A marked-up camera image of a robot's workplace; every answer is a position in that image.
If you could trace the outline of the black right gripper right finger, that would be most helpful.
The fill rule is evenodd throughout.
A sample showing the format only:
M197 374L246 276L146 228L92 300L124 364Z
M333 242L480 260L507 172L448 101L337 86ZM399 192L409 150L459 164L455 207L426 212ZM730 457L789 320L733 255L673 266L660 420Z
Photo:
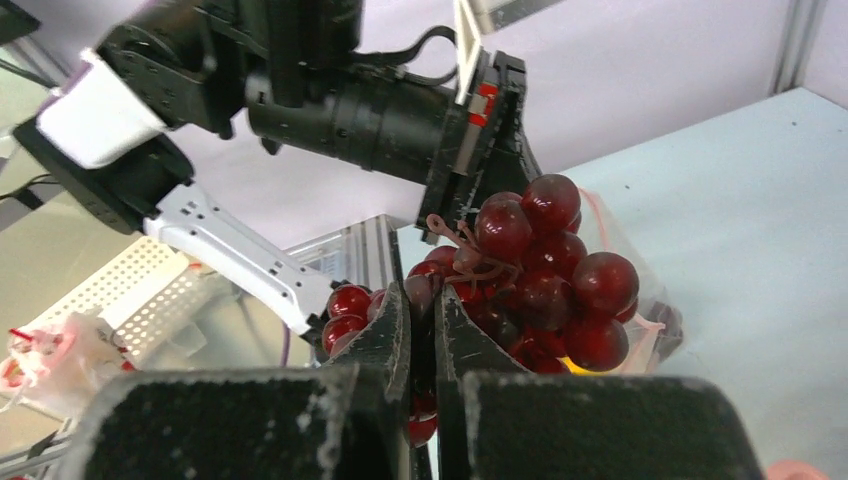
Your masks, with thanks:
M731 402L714 384L663 376L536 374L436 298L443 479L760 479Z

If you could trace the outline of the dark purple grape bunch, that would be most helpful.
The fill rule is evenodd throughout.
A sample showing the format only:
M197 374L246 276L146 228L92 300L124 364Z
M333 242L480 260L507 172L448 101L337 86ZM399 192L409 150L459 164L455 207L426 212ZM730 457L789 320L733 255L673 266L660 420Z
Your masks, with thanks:
M624 326L636 315L640 278L614 252L590 252L579 236L582 199L567 176L545 174L523 193L498 192L473 224L430 215L447 244L407 274L413 379L408 435L425 445L437 429L431 346L437 295L451 288L469 319L523 367L563 374L560 358L608 372L629 354Z

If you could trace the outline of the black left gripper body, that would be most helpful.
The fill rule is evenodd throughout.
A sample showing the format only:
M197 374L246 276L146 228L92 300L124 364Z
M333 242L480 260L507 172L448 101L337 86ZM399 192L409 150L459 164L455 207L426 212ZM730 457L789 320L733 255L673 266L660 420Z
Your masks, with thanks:
M360 1L154 1L98 54L170 128L224 139L245 112L264 149L292 146L424 186L416 218L472 221L530 181L526 68L472 27L362 53Z

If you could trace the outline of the crumpled plastic bag pile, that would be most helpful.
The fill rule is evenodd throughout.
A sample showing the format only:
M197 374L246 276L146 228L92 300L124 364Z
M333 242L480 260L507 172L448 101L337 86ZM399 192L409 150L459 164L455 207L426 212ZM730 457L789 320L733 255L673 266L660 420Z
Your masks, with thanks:
M29 405L59 418L81 415L115 377L135 370L98 309L9 330L1 362L3 412Z

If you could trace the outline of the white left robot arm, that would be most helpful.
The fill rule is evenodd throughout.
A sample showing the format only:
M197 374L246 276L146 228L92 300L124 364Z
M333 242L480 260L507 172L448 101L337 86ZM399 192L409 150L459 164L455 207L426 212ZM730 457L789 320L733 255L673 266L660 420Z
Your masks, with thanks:
M199 258L309 335L330 281L213 201L170 131L228 140L245 111L269 153L292 146L423 185L419 228L469 220L540 173L521 59L484 51L475 25L437 25L426 37L451 41L456 64L419 76L406 70L419 44L359 51L362 14L359 1L155 1L85 50L84 72L14 138L103 224Z

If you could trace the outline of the right aluminium frame post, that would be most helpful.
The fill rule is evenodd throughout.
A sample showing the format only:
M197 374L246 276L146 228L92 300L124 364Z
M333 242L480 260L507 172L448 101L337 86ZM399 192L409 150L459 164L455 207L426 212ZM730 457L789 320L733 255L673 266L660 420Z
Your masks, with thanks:
M769 82L769 96L780 95L803 85L827 6L827 0L788 2Z

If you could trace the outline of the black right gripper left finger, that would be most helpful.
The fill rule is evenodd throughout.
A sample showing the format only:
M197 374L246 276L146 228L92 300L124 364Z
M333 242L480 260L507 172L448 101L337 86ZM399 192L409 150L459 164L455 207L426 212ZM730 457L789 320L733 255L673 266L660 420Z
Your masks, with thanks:
M411 322L400 283L317 368L150 371L95 397L63 479L408 479Z

